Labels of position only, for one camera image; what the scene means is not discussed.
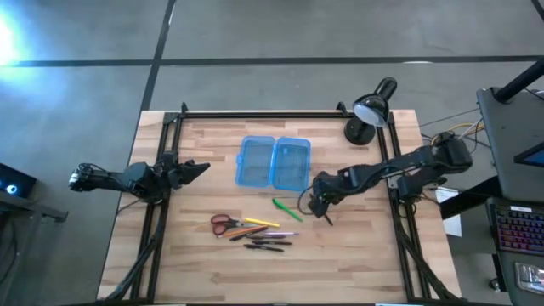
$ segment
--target pen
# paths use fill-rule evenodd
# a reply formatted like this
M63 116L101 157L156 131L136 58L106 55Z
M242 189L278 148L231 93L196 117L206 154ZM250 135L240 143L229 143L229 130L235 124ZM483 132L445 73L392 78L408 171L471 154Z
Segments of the pen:
M268 232L268 233L264 233L263 235L265 235L265 236L273 236L273 235L298 235L298 233L293 233L293 232L285 232L285 233L281 233L281 232Z
M254 219L254 218L244 218L244 222L251 223L251 224L266 225L266 226L271 226L271 227L280 227L279 224L273 224L271 222L266 222L266 221L263 221L263 220L257 220L257 219Z
M244 238L244 237L248 237L249 235L253 235L253 234L256 234L256 233L260 233L260 232L265 231L265 230L267 230L267 229L268 229L268 227L263 227L262 229L255 229L255 230L252 231L252 232L244 233L244 234L238 235L238 236L234 236L234 237L230 238L230 240L231 240L231 241L238 241L238 240L240 240L240 239L242 239L242 238Z
M263 245L263 244L273 244L277 246L291 246L292 242L286 242L286 241L252 241L253 244L256 245Z
M300 222L303 222L303 219L300 218L294 211L292 211L291 209L289 209L288 207L286 207L285 205L281 204L280 201L276 200L276 199L272 199L272 203L274 203L274 205L276 205L276 207L278 207L279 209L282 209L284 210L286 213L289 213L293 218L295 218L296 220L300 221Z
M249 249L261 249L261 250L274 251L274 252L283 252L282 249L279 249L276 247L270 247L270 246L244 245L244 247Z
M264 235L249 235L247 238L252 240L262 240L262 239L283 239L285 236L283 235L272 235L272 236L264 236Z

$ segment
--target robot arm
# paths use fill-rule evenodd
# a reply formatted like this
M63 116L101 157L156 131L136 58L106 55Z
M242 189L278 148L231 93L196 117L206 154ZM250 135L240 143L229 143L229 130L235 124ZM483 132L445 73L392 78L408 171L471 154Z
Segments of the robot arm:
M129 192L142 201L156 203L162 200L164 190L177 190L191 183L209 167L209 163L195 164L192 160L179 164L177 152L169 151L153 167L145 162L136 162L123 173L108 172L94 164L82 163L72 173L69 186L74 191L104 189Z
M417 173L397 180L401 200L419 196L423 186L445 178L444 174L461 173L469 169L473 160L467 146L453 135L444 133L436 145L425 145L417 150L376 165L355 165L340 169L337 175L319 173L312 182L309 208L320 218L330 204L337 205L346 196L357 195L376 186L382 179L420 169Z

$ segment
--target yellow pencil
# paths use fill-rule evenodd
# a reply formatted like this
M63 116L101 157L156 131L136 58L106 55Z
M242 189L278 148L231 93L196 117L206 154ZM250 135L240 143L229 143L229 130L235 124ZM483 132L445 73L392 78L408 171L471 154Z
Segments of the yellow pencil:
M280 227L279 224L273 224L271 222L261 221L254 218L244 218L244 222L251 223L251 224L259 224L259 225L266 225L271 227Z

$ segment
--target green pencil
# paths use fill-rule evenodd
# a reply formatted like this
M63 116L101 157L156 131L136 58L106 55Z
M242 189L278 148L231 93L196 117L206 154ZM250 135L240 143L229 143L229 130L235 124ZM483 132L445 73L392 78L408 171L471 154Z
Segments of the green pencil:
M291 209L287 208L285 205L281 204L280 201L276 200L276 199L272 199L272 202L274 203L274 205L276 205L279 209L283 209L284 211L286 211L287 213L289 213L293 218L295 218L296 220L300 221L300 222L303 222L303 219L300 218L294 211L292 211Z

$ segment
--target black pen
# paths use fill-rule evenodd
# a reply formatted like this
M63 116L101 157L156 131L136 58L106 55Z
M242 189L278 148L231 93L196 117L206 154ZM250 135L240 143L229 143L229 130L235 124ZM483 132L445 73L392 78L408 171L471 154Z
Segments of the black pen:
M261 249L261 250L274 251L274 252L283 252L282 249L270 247L270 246L244 245L244 247L249 249Z
M253 240L262 240L262 239L283 239L285 236L276 235L276 236L264 236L264 235L249 235L247 238Z
M273 244L277 246L290 246L292 245L292 242L286 242L286 241L252 241L256 245L263 245L263 244Z

